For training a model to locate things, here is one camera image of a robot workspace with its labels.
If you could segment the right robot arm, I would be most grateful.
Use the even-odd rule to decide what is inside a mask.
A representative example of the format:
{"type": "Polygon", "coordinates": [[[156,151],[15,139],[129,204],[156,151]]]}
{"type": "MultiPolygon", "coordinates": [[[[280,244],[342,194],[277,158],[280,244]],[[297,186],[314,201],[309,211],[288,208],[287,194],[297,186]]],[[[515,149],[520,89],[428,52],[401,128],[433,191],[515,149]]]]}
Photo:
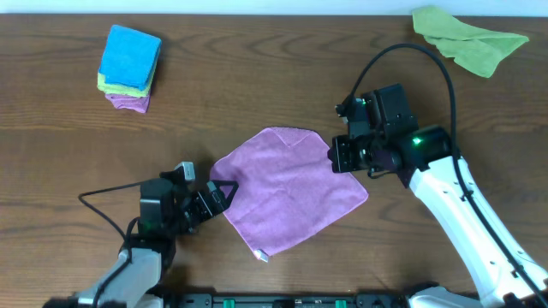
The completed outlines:
{"type": "Polygon", "coordinates": [[[452,152],[440,126],[420,127],[403,87],[348,96],[336,106],[348,131],[332,140],[336,173],[365,170],[371,179],[396,175],[434,215],[465,263],[477,299],[428,287],[408,297],[411,307],[543,307],[547,272],[503,225],[476,185],[468,164],[452,152]]]}

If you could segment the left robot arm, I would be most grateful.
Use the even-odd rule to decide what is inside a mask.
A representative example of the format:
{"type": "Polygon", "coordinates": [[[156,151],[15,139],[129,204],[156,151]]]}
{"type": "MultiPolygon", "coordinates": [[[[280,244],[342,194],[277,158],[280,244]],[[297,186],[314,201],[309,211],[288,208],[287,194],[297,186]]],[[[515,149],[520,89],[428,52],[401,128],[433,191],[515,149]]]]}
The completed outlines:
{"type": "Polygon", "coordinates": [[[51,298],[44,307],[135,307],[162,280],[176,253],[176,238],[226,211],[237,192],[235,181],[209,181],[205,190],[192,191],[185,180],[157,178],[142,181],[140,215],[126,230],[118,259],[87,290],[65,298],[51,298]]]}

